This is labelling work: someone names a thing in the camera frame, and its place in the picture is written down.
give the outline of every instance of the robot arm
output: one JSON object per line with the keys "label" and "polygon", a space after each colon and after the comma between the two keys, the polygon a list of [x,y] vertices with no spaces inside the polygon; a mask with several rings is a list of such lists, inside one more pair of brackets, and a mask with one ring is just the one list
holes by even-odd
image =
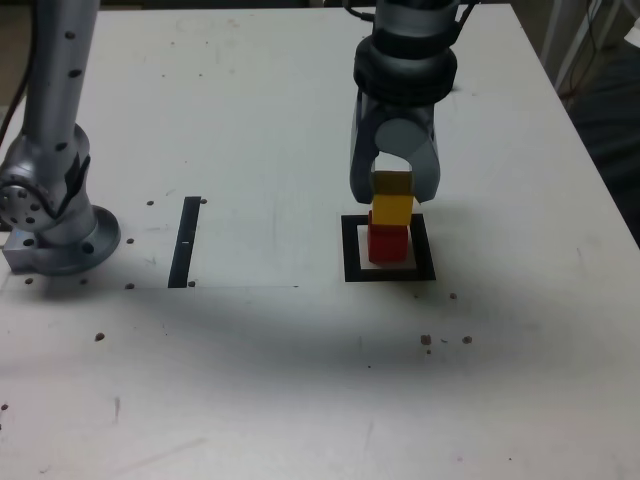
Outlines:
{"label": "robot arm", "polygon": [[351,191],[373,200],[373,162],[382,152],[405,159],[419,202],[434,198],[440,164],[434,104],[453,87],[457,61],[449,49],[460,23],[460,0],[378,0],[373,32],[356,50],[358,97],[351,135]]}
{"label": "robot arm", "polygon": [[[435,196],[433,106],[453,86],[457,63],[449,47],[461,28],[459,2],[378,0],[372,35],[355,59],[350,183],[358,202],[373,199],[380,151],[411,164],[419,202]],[[14,272],[76,273],[105,260],[120,241],[115,217],[87,196],[89,140],[75,123],[99,6],[34,0],[24,124],[0,166],[0,216],[14,227],[3,253]]]}
{"label": "robot arm", "polygon": [[76,125],[100,0],[35,0],[21,134],[0,167],[0,214],[13,231],[3,253],[14,272],[63,275],[106,259],[115,217],[86,192],[89,140]]}

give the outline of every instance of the white table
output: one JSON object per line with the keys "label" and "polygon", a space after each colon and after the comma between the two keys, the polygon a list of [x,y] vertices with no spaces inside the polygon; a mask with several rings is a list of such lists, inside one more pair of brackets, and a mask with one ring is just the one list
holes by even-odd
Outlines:
{"label": "white table", "polygon": [[[100,14],[79,123],[123,242],[71,278],[0,264],[3,480],[638,478],[640,253],[509,7],[473,12],[437,107],[438,280],[343,281],[370,28]],[[169,290],[188,195],[197,286]]]}

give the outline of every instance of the toy block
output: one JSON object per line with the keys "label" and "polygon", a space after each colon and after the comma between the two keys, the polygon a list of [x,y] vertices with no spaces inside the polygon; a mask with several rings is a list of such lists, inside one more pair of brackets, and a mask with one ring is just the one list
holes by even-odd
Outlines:
{"label": "toy block", "polygon": [[373,195],[373,224],[406,227],[411,223],[413,195]]}
{"label": "toy block", "polygon": [[413,196],[413,174],[411,172],[374,172],[373,192],[380,195]]}
{"label": "toy block", "polygon": [[406,226],[374,225],[369,212],[367,243],[371,263],[397,263],[407,258],[409,231]]}
{"label": "toy block", "polygon": [[413,209],[411,172],[374,172],[373,223],[406,226]]}

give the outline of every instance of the red block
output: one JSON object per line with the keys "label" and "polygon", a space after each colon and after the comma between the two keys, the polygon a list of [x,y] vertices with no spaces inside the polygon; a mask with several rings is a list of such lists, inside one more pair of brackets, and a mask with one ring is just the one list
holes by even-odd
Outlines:
{"label": "red block", "polygon": [[405,226],[374,225],[369,211],[367,242],[371,263],[404,262],[409,251],[409,231]]}

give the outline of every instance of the black square marker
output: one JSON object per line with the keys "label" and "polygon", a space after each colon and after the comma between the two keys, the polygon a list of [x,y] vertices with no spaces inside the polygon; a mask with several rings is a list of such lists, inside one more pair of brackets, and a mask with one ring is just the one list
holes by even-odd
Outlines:
{"label": "black square marker", "polygon": [[367,215],[342,215],[342,255],[345,282],[424,282],[436,279],[427,228],[421,214],[411,216],[411,240],[416,267],[405,269],[362,269],[358,226],[368,225]]}

